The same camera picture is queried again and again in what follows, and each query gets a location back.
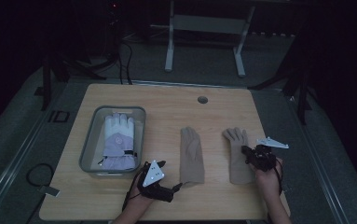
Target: white glove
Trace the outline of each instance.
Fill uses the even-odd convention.
[[[104,124],[105,147],[103,168],[106,170],[127,170],[135,167],[134,119],[126,114],[114,113],[107,116]]]

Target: wooden tabletop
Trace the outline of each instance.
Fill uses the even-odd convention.
[[[207,104],[198,97],[205,96]],[[55,175],[58,197],[47,195],[39,216],[44,220],[106,220],[117,217],[130,178],[94,177],[79,167],[95,109],[101,105],[141,106],[146,112],[142,164],[166,161],[160,185],[179,183],[180,130],[190,126],[200,136],[205,183],[182,188],[171,203],[155,201],[142,220],[263,219],[266,207],[255,183],[229,182],[229,143],[226,128],[240,127],[249,145],[265,134],[251,93],[243,89],[91,84],[79,108]],[[284,194],[282,201],[289,212]]]

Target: clear tray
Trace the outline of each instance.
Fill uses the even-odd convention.
[[[103,160],[104,149],[104,120],[108,115],[125,113],[128,118],[134,118],[134,153],[135,167],[129,170],[105,170],[100,165]],[[88,135],[79,158],[80,168],[94,175],[132,175],[141,164],[143,154],[144,127],[146,113],[139,106],[112,106],[103,105],[98,107],[91,119]]]

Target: person's right hand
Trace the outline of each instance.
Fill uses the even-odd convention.
[[[281,175],[282,159],[277,158],[279,162],[276,162],[276,168]],[[274,169],[263,172],[256,169],[252,164],[251,168],[254,170],[255,181],[265,201],[273,201],[280,199],[280,183],[277,174]]]

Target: gray floor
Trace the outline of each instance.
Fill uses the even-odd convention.
[[[247,77],[238,77],[231,42],[210,47],[205,41],[190,43],[178,39],[173,71],[166,73],[166,41],[155,35],[149,43],[138,42],[135,35],[125,38],[132,48],[130,77],[135,85],[207,85],[246,88],[272,77],[293,38],[250,35],[242,53]],[[129,59],[129,48],[121,50],[123,63]],[[85,90],[90,83],[119,83],[118,67],[99,71],[106,81],[96,81],[72,72],[68,83],[53,83],[53,100],[47,111],[40,111],[42,98],[34,96],[42,85],[41,70],[23,84],[0,118],[0,176],[17,152],[26,152],[21,166],[14,167],[7,182],[10,187],[0,195],[0,223],[49,223],[41,220],[36,209],[42,194],[26,181],[26,175],[41,162],[56,167],[67,136],[75,121]],[[283,189],[294,223],[357,223],[357,174],[344,147],[323,110],[309,97],[312,110],[306,111],[307,125],[295,114],[296,101],[281,93],[284,81],[253,91],[254,101],[265,133],[288,143],[289,149],[275,149],[284,159]],[[49,119],[53,111],[69,112],[67,122]],[[48,170],[36,169],[33,181],[47,183]],[[57,222],[80,223],[80,221]],[[105,223],[105,221],[83,221]],[[218,223],[244,223],[221,221]]]

